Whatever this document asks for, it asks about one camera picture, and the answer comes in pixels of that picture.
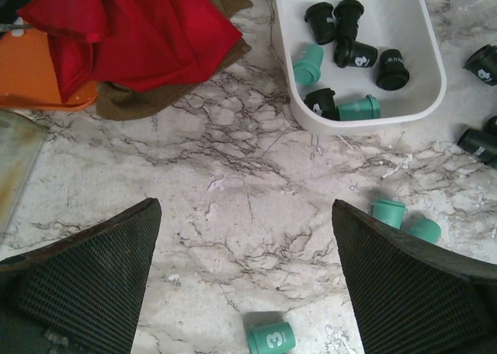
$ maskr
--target white plastic container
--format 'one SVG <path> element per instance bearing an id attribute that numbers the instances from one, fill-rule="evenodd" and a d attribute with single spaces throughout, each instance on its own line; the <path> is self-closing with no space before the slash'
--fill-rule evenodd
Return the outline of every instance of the white plastic container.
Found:
<path id="1" fill-rule="evenodd" d="M 425 0 L 358 0 L 364 5 L 365 13 L 359 21 L 357 40 L 377 47 L 380 52 L 388 48 L 402 52 L 405 66 L 411 72 L 411 81 L 403 89 L 387 92 L 378 88 L 377 66 L 338 68 L 333 62 L 335 42 L 323 46 L 325 59 L 318 84 L 298 85 L 292 63 L 306 45 L 314 43 L 304 21 L 305 10 L 324 1 L 336 6 L 341 0 L 276 0 L 274 44 L 281 51 L 291 109 L 300 125 L 316 134 L 359 134 L 422 119 L 440 105 L 447 90 L 447 76 Z M 340 122 L 320 117 L 310 111 L 302 99 L 322 88 L 336 91 L 337 105 L 371 94 L 380 100 L 382 118 Z"/>

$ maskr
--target teal cup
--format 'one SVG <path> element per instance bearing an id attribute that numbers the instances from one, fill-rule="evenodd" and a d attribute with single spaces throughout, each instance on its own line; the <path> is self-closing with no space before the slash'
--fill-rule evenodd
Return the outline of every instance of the teal cup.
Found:
<path id="1" fill-rule="evenodd" d="M 284 354 L 295 347 L 295 335 L 288 323 L 251 327 L 246 332 L 250 354 Z"/>
<path id="2" fill-rule="evenodd" d="M 431 244 L 436 244 L 442 236 L 440 225 L 434 220 L 427 219 L 418 220 L 407 232 Z"/>
<path id="3" fill-rule="evenodd" d="M 404 215 L 403 203 L 385 199 L 378 199 L 373 203 L 373 217 L 389 226 L 401 228 Z"/>
<path id="4" fill-rule="evenodd" d="M 372 95 L 337 107 L 340 121 L 372 120 L 381 117 L 380 102 Z"/>
<path id="5" fill-rule="evenodd" d="M 294 63 L 295 81 L 301 85 L 313 85 L 321 78 L 321 64 L 325 52 L 316 44 L 309 45 L 299 61 Z"/>

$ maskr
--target red cloth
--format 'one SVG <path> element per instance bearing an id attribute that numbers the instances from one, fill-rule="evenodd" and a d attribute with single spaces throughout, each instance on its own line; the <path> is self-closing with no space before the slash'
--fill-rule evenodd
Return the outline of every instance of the red cloth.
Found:
<path id="1" fill-rule="evenodd" d="M 32 0 L 61 98 L 87 80 L 144 92 L 207 81 L 242 34 L 209 0 Z"/>

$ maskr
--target orange tray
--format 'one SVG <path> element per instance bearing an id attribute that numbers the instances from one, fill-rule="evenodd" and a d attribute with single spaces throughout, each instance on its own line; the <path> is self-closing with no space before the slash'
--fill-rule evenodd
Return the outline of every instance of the orange tray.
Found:
<path id="1" fill-rule="evenodd" d="M 0 108 L 79 111 L 96 97 L 96 82 L 86 82 L 62 103 L 47 34 L 25 29 L 21 37 L 0 38 Z"/>

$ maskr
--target marble surface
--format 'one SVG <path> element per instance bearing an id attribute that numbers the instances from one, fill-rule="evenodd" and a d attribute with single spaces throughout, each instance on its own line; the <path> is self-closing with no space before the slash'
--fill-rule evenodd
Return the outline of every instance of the marble surface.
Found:
<path id="1" fill-rule="evenodd" d="M 497 263 L 497 172 L 454 146 L 497 113 L 495 89 L 461 69 L 449 0 L 427 0 L 449 89 L 428 119 L 379 134 L 318 137 L 292 119 L 270 54 L 273 5 L 234 18 L 253 51 L 145 120 L 25 113 L 50 128 L 0 246 L 38 248 L 159 198 L 162 228 L 133 353 L 247 353 L 243 318 L 280 312 L 294 352 L 363 353 L 332 234 L 342 199 L 378 193 L 443 228 L 440 246 Z"/>

